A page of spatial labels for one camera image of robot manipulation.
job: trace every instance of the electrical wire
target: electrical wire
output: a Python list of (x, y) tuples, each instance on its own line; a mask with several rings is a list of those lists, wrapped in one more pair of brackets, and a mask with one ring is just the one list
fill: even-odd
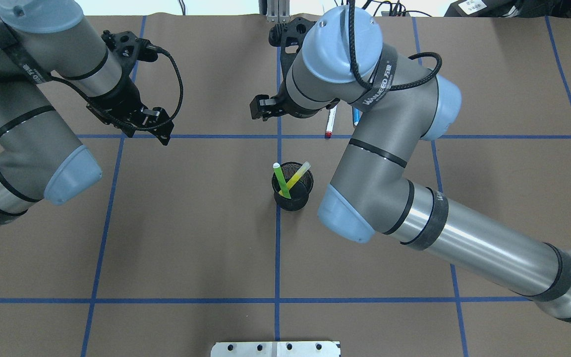
[[(361, 75), (360, 75), (360, 71), (358, 70), (358, 63), (356, 62), (356, 43), (355, 43), (355, 39), (354, 39), (354, 13), (355, 13), (355, 3), (353, 1), (349, 2), (349, 14), (347, 16), (347, 31), (348, 31), (348, 36), (349, 36), (349, 68), (351, 69), (351, 72), (353, 73), (356, 82), (358, 82), (358, 84), (360, 84), (360, 86), (362, 86), (363, 88), (365, 88), (365, 90), (371, 90), (373, 84), (365, 81)], [(438, 74), (438, 72), (440, 71), (440, 68), (442, 68), (442, 57), (439, 54), (436, 54), (435, 52), (421, 52), (419, 54), (414, 54), (410, 57), (408, 57), (408, 59), (419, 59), (422, 57), (433, 57), (435, 58), (435, 60), (437, 61), (435, 67), (433, 68), (433, 70), (431, 70), (431, 72), (429, 74), (427, 74), (426, 76), (422, 77), (421, 79), (417, 80), (417, 81), (413, 81), (410, 83), (405, 83), (405, 84), (397, 84), (395, 86), (391, 86), (389, 88), (389, 91), (396, 91), (396, 90), (406, 90), (409, 88), (415, 88), (417, 86), (421, 86), (425, 83), (428, 83), (428, 81), (430, 81), (431, 79), (435, 78), (435, 76)]]
[(132, 124), (127, 124), (126, 122), (123, 122), (122, 120), (114, 118), (113, 115), (111, 115), (105, 109), (100, 108), (100, 106), (98, 106), (98, 104), (96, 104), (91, 98), (89, 98), (88, 95), (83, 93), (83, 91), (80, 90), (77, 86), (73, 85), (69, 81), (66, 81), (65, 79), (62, 79), (59, 77), (54, 77), (53, 75), (50, 75), (50, 77), (52, 80), (59, 82), (59, 83), (63, 83), (66, 86), (72, 88), (76, 93), (78, 93), (78, 95), (80, 95), (86, 102), (88, 102), (88, 104), (92, 108), (94, 108), (96, 111), (101, 113), (105, 118), (109, 119), (112, 122), (112, 124), (114, 124), (120, 128), (127, 128), (127, 129), (131, 129), (134, 131), (150, 131), (153, 129), (160, 128), (161, 126), (164, 126), (164, 125), (168, 124), (169, 122), (171, 122), (173, 119), (175, 119), (175, 117), (177, 116), (177, 113), (179, 113), (179, 108), (182, 106), (182, 100), (184, 99), (184, 85), (182, 83), (182, 77), (179, 74), (179, 69), (177, 69), (177, 63), (175, 62), (175, 60), (173, 59), (171, 54), (167, 50), (165, 50), (164, 48), (156, 47), (156, 52), (158, 52), (159, 54), (165, 55), (171, 61), (171, 64), (173, 65), (173, 69), (175, 70), (175, 74), (177, 75), (177, 83), (179, 84), (179, 98), (177, 99), (177, 107), (176, 107), (175, 111), (173, 112), (173, 114), (170, 115), (168, 120), (165, 120), (161, 124), (156, 124), (154, 126), (148, 126), (147, 128), (140, 128), (138, 126), (134, 126)]
[(177, 2), (179, 3), (179, 7), (182, 9), (182, 14), (186, 15), (186, 5), (184, 5), (184, 0), (177, 0)]
[(399, 13), (396, 13), (396, 16), (403, 16), (403, 14), (406, 14), (406, 13), (421, 13), (421, 14), (425, 14), (425, 15), (428, 16), (428, 17), (433, 17), (433, 16), (431, 16), (430, 14), (427, 14), (427, 13), (421, 12), (421, 11), (417, 11), (417, 10), (401, 11), (401, 12), (399, 12)]
[(376, 7), (376, 10), (374, 10), (373, 16), (376, 16), (376, 13), (378, 13), (378, 10), (379, 10), (380, 7), (383, 6), (384, 4), (388, 4), (388, 5), (389, 5), (389, 14), (392, 13), (392, 6), (394, 6), (394, 4), (392, 4), (392, 2), (390, 2), (390, 1), (381, 1), (381, 2), (378, 2), (378, 6)]
[(360, 71), (358, 70), (358, 63), (356, 62), (356, 43), (354, 36), (354, 13), (356, 12), (356, 2), (354, 0), (349, 2), (348, 8), (349, 14), (347, 19), (347, 31), (349, 32), (349, 68), (354, 74), (356, 81), (360, 86), (366, 90), (371, 90), (372, 84), (365, 82), (365, 80), (360, 76)]

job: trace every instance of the yellow marker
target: yellow marker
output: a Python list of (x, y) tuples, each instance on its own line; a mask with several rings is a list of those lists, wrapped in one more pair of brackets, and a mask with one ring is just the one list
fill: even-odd
[(290, 196), (290, 190), (285, 182), (286, 179), (284, 177), (284, 173), (281, 171), (281, 165), (279, 165), (279, 163), (274, 163), (272, 164), (272, 169), (275, 170), (275, 176), (277, 177), (279, 187), (281, 187), (279, 194), (285, 198), (292, 198), (292, 196)]
[(286, 183), (287, 189), (290, 190), (291, 188), (293, 188), (294, 184), (299, 182), (299, 180), (301, 180), (301, 177), (303, 177), (305, 173), (308, 172), (309, 169), (310, 169), (310, 163), (308, 161), (305, 161), (303, 165), (299, 167), (299, 170), (296, 170), (294, 175), (292, 175), (292, 177), (287, 181)]

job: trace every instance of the silver arm segment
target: silver arm segment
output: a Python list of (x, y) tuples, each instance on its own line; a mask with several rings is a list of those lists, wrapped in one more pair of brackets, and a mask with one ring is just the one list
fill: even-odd
[[(380, 50), (367, 39), (371, 34), (363, 35), (365, 28), (375, 25), (373, 18), (360, 9), (355, 15), (360, 67), (371, 52), (380, 57)], [(334, 98), (358, 104), (354, 102), (365, 90), (355, 80), (343, 79), (353, 78), (346, 19), (347, 6), (336, 7), (306, 35), (278, 95), (285, 98), (286, 113), (305, 118)], [(358, 43), (369, 47), (359, 48)], [(339, 55), (317, 55), (337, 52), (336, 46)], [(373, 70), (365, 65), (360, 72), (367, 80)], [(428, 72), (399, 56), (393, 84), (415, 81)], [(401, 244), (525, 296), (551, 316), (571, 323), (571, 250), (535, 241), (402, 177), (417, 141), (444, 134), (457, 116), (456, 93), (454, 84), (437, 75), (421, 86), (388, 93), (364, 113), (327, 188), (319, 218), (335, 233), (358, 242), (367, 242), (374, 232), (391, 235)]]

